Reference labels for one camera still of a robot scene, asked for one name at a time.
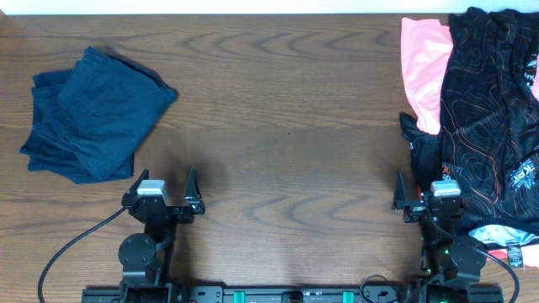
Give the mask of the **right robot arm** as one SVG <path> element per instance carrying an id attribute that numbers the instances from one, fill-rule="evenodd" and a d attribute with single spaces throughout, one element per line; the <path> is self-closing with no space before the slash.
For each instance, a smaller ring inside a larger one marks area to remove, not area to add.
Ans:
<path id="1" fill-rule="evenodd" d="M 403 221 L 421 230 L 425 276 L 408 284 L 402 302 L 498 302 L 499 290 L 481 286 L 486 250 L 477 239 L 456 234 L 464 215 L 464 195 L 455 180 L 436 181 L 430 190 L 408 194 L 397 171 L 392 207 L 403 212 Z"/>

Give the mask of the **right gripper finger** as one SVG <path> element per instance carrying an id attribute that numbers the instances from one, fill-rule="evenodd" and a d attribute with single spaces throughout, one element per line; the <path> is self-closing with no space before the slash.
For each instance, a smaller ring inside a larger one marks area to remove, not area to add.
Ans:
<path id="1" fill-rule="evenodd" d="M 405 183 L 403 180 L 403 175 L 400 169 L 397 170 L 397 181 L 396 181 L 396 187 L 394 190 L 393 195 L 393 202 L 394 203 L 401 203 L 405 201 L 407 198 Z"/>
<path id="2" fill-rule="evenodd" d="M 462 183 L 461 171 L 462 171 L 461 167 L 458 167 L 452 163 L 448 163 L 446 165 L 446 179 L 453 180 L 457 184 L 461 184 Z"/>

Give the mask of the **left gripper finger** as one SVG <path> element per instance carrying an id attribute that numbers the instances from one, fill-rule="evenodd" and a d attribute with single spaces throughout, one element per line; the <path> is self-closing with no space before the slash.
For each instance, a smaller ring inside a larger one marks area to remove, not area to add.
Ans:
<path id="1" fill-rule="evenodd" d="M 129 187 L 125 194 L 127 196 L 136 195 L 141 183 L 147 179 L 149 179 L 149 171 L 147 169 L 144 169 L 138 179 Z"/>
<path id="2" fill-rule="evenodd" d="M 187 189 L 184 197 L 187 201 L 201 201 L 201 194 L 198 188 L 196 172 L 194 168 L 191 168 L 189 171 Z"/>

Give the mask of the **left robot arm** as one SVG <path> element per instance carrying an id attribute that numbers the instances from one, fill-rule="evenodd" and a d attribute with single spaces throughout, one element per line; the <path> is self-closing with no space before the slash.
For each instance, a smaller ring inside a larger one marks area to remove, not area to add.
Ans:
<path id="1" fill-rule="evenodd" d="M 144 225 L 142 233 L 128 236 L 118 251 L 122 264 L 119 303 L 179 303 L 189 291 L 168 281 L 168 269 L 179 225 L 191 224 L 205 213 L 196 172 L 189 171 L 186 205 L 171 205 L 166 183 L 149 178 L 144 170 L 122 197 L 121 205 Z"/>

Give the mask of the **black orange patterned jersey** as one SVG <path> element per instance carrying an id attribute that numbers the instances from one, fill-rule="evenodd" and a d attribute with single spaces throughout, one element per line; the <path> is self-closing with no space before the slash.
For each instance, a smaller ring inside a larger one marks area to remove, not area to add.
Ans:
<path id="1" fill-rule="evenodd" d="M 464 232 L 525 242 L 538 233 L 538 16 L 469 8 L 447 26 L 453 48 L 437 135 L 408 141 L 421 189 L 462 168 Z"/>

